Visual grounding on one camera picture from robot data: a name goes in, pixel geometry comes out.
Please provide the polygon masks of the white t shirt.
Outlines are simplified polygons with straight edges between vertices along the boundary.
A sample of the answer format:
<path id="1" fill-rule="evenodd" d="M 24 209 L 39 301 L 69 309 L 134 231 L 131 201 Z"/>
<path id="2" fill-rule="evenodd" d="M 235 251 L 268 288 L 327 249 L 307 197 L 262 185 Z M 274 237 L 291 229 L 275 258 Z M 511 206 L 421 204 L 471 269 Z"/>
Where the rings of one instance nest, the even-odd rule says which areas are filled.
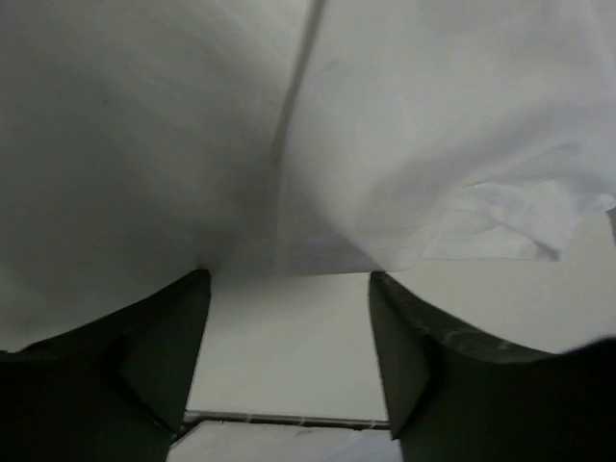
<path id="1" fill-rule="evenodd" d="M 556 260 L 615 205 L 611 1 L 5 1 L 1 348 L 203 268 Z"/>

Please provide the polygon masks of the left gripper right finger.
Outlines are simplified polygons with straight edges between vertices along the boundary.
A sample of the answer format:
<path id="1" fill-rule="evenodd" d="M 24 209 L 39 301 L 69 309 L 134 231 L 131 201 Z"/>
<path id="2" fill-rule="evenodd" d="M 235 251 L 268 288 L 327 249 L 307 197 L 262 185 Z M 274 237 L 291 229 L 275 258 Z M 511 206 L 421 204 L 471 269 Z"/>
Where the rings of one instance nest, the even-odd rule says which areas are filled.
<path id="1" fill-rule="evenodd" d="M 611 461 L 615 342 L 553 354 L 491 335 L 370 277 L 372 333 L 406 461 Z"/>

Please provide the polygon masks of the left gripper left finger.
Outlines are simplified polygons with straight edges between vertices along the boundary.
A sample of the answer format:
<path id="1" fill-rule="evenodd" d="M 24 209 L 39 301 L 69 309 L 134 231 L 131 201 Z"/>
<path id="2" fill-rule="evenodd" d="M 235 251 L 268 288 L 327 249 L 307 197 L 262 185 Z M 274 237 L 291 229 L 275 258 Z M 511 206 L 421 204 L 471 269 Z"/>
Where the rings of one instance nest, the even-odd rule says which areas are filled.
<path id="1" fill-rule="evenodd" d="M 1 354 L 4 461 L 164 461 L 182 428 L 211 276 Z"/>

